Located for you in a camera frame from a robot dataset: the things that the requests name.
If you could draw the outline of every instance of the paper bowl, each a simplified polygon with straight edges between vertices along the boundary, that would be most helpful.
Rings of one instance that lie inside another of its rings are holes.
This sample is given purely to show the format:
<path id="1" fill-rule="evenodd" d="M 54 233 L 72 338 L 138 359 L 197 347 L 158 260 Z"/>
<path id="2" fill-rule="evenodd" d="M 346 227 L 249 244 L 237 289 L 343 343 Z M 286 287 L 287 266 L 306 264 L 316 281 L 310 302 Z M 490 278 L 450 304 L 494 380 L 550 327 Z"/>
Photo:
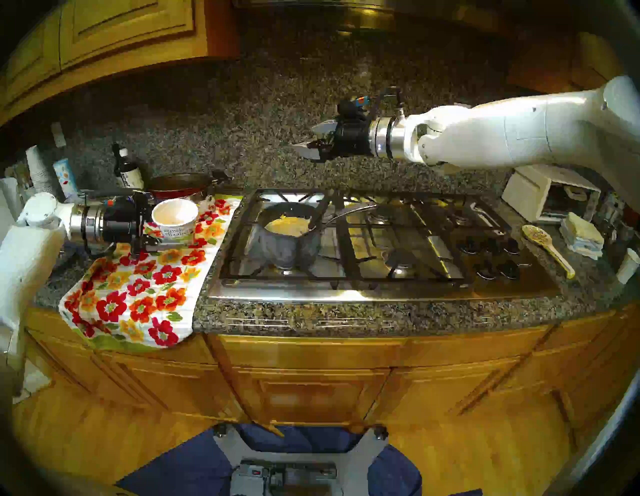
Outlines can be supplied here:
<path id="1" fill-rule="evenodd" d="M 198 206 L 185 198 L 173 198 L 158 203 L 151 218 L 162 233 L 163 240 L 172 243 L 191 242 L 198 218 Z"/>

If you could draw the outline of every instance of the frying pan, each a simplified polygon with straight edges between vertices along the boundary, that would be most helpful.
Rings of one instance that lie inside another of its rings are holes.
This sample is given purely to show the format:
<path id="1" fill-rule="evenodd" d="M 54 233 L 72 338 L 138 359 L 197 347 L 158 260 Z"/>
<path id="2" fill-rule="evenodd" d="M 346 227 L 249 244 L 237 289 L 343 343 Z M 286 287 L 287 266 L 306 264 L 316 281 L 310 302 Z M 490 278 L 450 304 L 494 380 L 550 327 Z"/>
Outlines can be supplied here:
<path id="1" fill-rule="evenodd" d="M 211 173 L 168 174 L 152 177 L 147 189 L 159 201 L 189 197 L 197 203 L 207 196 L 209 186 L 217 186 L 227 180 L 227 174 L 220 170 L 213 170 Z"/>

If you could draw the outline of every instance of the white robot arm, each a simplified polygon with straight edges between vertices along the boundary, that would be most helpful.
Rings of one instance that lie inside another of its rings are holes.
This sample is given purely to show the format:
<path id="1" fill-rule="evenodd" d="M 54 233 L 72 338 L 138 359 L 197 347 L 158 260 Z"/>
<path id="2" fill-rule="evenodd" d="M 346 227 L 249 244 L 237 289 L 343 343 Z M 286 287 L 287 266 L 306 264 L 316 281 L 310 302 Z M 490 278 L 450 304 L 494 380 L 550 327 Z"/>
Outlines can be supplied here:
<path id="1" fill-rule="evenodd" d="M 360 100 L 314 128 L 329 140 L 299 143 L 303 157 L 374 155 L 460 168 L 574 164 L 599 172 L 640 211 L 640 97 L 620 76 L 597 90 L 521 97 L 477 107 L 442 106 L 404 116 L 365 115 Z M 419 136 L 419 126 L 426 132 Z"/>

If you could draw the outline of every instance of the dark bottle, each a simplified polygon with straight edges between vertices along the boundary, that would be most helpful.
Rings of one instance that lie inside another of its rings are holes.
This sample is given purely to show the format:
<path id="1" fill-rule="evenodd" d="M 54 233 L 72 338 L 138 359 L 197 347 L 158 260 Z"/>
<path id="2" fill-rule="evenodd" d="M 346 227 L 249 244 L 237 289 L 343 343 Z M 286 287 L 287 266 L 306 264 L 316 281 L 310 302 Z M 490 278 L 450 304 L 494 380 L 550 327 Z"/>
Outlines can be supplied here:
<path id="1" fill-rule="evenodd" d="M 140 169 L 129 159 L 129 151 L 126 148 L 120 148 L 118 143 L 114 143 L 111 150 L 116 159 L 113 173 L 118 185 L 123 188 L 145 189 Z"/>

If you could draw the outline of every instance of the stack of sponges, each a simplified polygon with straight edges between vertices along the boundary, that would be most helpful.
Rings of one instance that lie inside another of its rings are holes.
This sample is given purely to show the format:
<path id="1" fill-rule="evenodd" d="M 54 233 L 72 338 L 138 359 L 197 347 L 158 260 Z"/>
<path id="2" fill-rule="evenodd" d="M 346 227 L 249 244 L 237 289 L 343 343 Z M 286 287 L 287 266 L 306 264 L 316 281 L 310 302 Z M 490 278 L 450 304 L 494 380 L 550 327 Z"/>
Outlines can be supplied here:
<path id="1" fill-rule="evenodd" d="M 593 260 L 598 260 L 602 256 L 602 246 L 604 246 L 602 234 L 591 222 L 578 217 L 573 212 L 569 212 L 560 224 L 560 234 L 569 250 Z"/>

